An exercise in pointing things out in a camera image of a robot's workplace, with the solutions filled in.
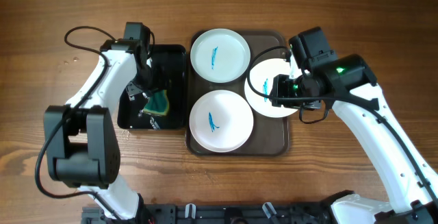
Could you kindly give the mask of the green yellow sponge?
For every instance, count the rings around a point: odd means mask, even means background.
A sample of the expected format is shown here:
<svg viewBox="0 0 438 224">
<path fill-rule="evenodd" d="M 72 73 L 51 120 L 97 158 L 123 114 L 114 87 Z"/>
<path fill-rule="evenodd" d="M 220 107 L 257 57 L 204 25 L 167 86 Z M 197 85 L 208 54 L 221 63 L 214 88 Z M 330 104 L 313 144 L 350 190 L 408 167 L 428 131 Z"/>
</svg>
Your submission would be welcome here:
<svg viewBox="0 0 438 224">
<path fill-rule="evenodd" d="M 170 102 L 167 96 L 167 90 L 155 92 L 143 107 L 142 113 L 153 116 L 166 116 L 170 110 Z"/>
</svg>

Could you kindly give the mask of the white plate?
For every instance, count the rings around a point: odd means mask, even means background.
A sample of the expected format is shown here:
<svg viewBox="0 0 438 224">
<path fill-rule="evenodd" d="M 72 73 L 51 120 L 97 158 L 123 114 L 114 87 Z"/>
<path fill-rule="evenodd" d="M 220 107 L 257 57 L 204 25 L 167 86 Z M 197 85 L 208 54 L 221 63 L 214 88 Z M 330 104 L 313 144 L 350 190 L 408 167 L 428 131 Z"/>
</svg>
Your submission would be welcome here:
<svg viewBox="0 0 438 224">
<path fill-rule="evenodd" d="M 190 111 L 191 134 L 208 151 L 226 153 L 238 149 L 249 139 L 253 127 L 249 104 L 230 90 L 204 94 Z"/>
<path fill-rule="evenodd" d="M 280 58 L 272 58 L 257 63 L 251 69 L 250 80 L 257 91 L 269 95 L 273 87 L 274 77 L 280 74 L 289 76 L 289 72 L 290 65 L 288 62 Z M 283 118 L 298 111 L 293 108 L 285 108 L 283 105 L 274 107 L 271 100 L 254 93 L 247 81 L 244 84 L 244 94 L 251 108 L 266 117 Z"/>
<path fill-rule="evenodd" d="M 192 44 L 192 67 L 203 79 L 223 84 L 236 80 L 248 68 L 250 48 L 246 40 L 230 29 L 211 29 Z"/>
</svg>

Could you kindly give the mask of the white plate bottom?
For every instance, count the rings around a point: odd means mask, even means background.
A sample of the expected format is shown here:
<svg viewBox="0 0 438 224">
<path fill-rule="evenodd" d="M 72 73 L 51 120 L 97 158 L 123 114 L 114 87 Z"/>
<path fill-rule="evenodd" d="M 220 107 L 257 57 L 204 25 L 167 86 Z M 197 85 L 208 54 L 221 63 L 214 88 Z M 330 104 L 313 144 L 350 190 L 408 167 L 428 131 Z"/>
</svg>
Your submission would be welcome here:
<svg viewBox="0 0 438 224">
<path fill-rule="evenodd" d="M 253 127 L 249 104 L 230 90 L 204 94 L 190 111 L 191 134 L 208 151 L 226 153 L 238 149 L 249 139 Z"/>
</svg>

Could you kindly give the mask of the white plate top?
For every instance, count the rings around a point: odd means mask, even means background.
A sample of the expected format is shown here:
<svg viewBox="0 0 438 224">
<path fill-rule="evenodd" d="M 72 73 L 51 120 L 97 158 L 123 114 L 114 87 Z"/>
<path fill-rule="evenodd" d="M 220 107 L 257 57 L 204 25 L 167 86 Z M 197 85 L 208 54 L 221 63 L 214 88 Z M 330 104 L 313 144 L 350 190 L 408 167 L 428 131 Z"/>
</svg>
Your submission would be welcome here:
<svg viewBox="0 0 438 224">
<path fill-rule="evenodd" d="M 211 29 L 192 44 L 192 67 L 203 79 L 223 84 L 236 80 L 248 68 L 250 48 L 246 40 L 230 29 Z"/>
</svg>

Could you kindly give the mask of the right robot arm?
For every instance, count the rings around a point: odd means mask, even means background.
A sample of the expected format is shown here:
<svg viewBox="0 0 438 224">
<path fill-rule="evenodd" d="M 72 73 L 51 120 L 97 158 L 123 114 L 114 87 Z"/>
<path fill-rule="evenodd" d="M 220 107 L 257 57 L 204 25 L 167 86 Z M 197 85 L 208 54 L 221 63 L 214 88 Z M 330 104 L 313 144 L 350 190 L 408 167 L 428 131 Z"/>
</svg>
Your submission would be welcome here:
<svg viewBox="0 0 438 224">
<path fill-rule="evenodd" d="M 275 77 L 273 105 L 298 110 L 323 101 L 355 135 L 385 187 L 387 202 L 349 194 L 330 205 L 337 223 L 436 223 L 437 173 L 420 155 L 389 109 L 377 78 L 358 55 L 323 54 Z"/>
</svg>

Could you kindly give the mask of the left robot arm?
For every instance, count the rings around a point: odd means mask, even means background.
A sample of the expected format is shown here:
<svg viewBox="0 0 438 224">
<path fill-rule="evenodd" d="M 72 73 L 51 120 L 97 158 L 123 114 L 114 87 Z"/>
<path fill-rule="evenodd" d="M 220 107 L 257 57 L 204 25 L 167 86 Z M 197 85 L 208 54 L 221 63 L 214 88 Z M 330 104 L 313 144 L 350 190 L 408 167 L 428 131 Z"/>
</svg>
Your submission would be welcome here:
<svg viewBox="0 0 438 224">
<path fill-rule="evenodd" d="M 115 223 L 153 223 L 140 194 L 119 174 L 120 149 L 112 123 L 118 100 L 135 77 L 147 69 L 149 39 L 128 37 L 107 40 L 97 51 L 99 63 L 80 91 L 64 105 L 44 113 L 45 142 L 35 167 L 36 185 L 42 187 L 40 167 L 47 159 L 52 180 L 74 188 L 74 196 L 89 195 Z"/>
</svg>

